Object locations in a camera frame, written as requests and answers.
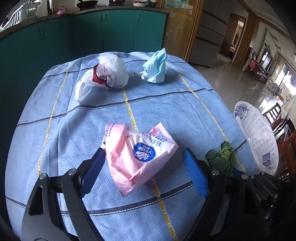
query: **dish rack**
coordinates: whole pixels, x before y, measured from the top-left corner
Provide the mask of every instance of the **dish rack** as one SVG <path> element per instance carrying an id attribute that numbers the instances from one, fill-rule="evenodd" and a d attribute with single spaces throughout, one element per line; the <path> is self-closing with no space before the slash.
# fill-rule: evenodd
<path id="1" fill-rule="evenodd" d="M 0 32 L 4 29 L 10 28 L 11 26 L 14 26 L 28 18 L 34 18 L 36 17 L 37 8 L 40 2 L 32 2 L 27 1 L 23 3 L 12 15 L 9 21 L 1 28 Z"/>

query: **white bowl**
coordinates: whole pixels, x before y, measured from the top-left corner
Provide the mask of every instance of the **white bowl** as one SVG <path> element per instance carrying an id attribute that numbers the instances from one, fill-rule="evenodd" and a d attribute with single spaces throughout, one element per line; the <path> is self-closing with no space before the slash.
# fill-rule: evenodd
<path id="1" fill-rule="evenodd" d="M 135 7 L 145 7 L 145 6 L 146 6 L 145 3 L 140 3 L 140 2 L 134 2 L 133 5 L 134 5 Z"/>

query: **pink plastic packaging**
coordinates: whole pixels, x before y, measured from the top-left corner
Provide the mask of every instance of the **pink plastic packaging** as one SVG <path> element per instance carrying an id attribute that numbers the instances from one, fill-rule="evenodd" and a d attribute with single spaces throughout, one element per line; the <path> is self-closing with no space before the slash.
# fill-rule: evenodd
<path id="1" fill-rule="evenodd" d="M 123 197 L 153 178 L 178 149 L 161 123 L 148 134 L 134 132 L 129 125 L 106 125 L 101 147 Z"/>

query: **metal bolt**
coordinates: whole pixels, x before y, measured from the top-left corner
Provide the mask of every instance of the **metal bolt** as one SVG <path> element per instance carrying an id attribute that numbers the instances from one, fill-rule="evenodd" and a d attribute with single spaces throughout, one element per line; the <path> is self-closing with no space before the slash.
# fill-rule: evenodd
<path id="1" fill-rule="evenodd" d="M 244 180 L 248 180 L 248 175 L 247 174 L 242 174 L 241 178 L 244 179 Z"/>
<path id="2" fill-rule="evenodd" d="M 218 176 L 220 174 L 220 172 L 218 170 L 214 169 L 214 170 L 212 170 L 212 174 L 214 176 Z"/>
<path id="3" fill-rule="evenodd" d="M 42 179 L 44 179 L 44 178 L 46 178 L 46 173 L 42 173 L 40 176 L 39 176 L 39 178 L 42 180 Z"/>
<path id="4" fill-rule="evenodd" d="M 70 176 L 73 176 L 73 175 L 75 175 L 76 174 L 76 169 L 70 169 L 69 171 L 68 171 L 68 174 L 70 175 Z"/>

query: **white laundry basket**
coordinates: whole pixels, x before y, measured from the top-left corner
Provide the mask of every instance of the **white laundry basket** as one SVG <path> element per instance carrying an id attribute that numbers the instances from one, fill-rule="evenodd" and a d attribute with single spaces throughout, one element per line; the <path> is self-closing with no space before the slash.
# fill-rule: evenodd
<path id="1" fill-rule="evenodd" d="M 267 119 L 244 101 L 236 103 L 233 115 L 249 142 L 258 169 L 273 175 L 279 163 L 279 151 Z"/>
<path id="2" fill-rule="evenodd" d="M 4 29 L 10 28 L 18 24 L 19 22 L 24 21 L 28 18 L 36 17 L 37 8 L 40 2 L 33 3 L 32 1 L 27 1 L 23 3 L 12 15 L 9 21 L 1 28 L 0 32 Z"/>

